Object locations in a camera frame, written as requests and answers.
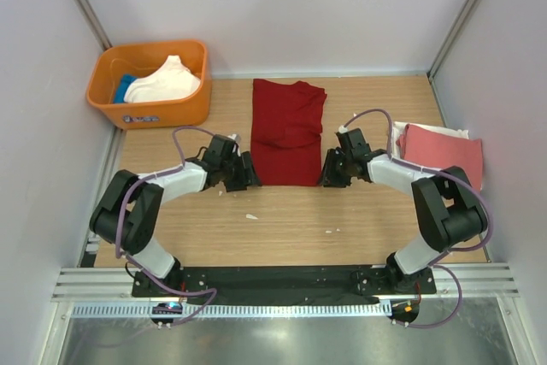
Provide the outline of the pink t shirt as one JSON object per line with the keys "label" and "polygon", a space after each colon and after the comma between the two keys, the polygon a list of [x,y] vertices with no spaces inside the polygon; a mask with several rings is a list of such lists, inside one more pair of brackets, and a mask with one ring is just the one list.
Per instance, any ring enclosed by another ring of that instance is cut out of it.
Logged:
{"label": "pink t shirt", "polygon": [[403,160],[426,168],[462,168],[471,186],[480,191],[483,185],[482,140],[454,138],[429,132],[409,123],[406,133],[399,139],[403,144]]}

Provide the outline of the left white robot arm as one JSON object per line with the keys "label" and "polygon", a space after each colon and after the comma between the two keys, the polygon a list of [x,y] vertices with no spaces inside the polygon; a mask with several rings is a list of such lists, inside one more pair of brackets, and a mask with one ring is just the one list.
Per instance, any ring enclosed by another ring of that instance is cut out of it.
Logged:
{"label": "left white robot arm", "polygon": [[179,165],[150,174],[122,169],[106,188],[90,218],[90,229],[139,268],[161,295],[182,296],[183,268],[155,238],[161,206],[222,183],[227,192],[260,186],[249,151],[233,136],[212,136],[207,147]]}

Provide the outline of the dark red t shirt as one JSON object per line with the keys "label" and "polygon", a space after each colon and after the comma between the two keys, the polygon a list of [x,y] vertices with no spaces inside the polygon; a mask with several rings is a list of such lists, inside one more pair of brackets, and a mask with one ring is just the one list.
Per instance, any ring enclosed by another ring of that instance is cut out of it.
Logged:
{"label": "dark red t shirt", "polygon": [[317,185],[326,92],[304,81],[254,79],[250,153],[264,185]]}

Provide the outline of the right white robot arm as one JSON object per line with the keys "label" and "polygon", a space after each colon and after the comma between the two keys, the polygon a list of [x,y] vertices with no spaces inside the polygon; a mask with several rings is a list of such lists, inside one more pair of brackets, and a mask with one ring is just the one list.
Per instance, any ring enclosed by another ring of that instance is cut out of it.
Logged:
{"label": "right white robot arm", "polygon": [[434,262],[488,229],[478,192],[462,168],[423,168],[372,150],[358,128],[340,127],[338,147],[327,151],[318,184],[345,188],[353,179],[386,185],[412,197],[419,233],[386,258],[380,287],[412,292]]}

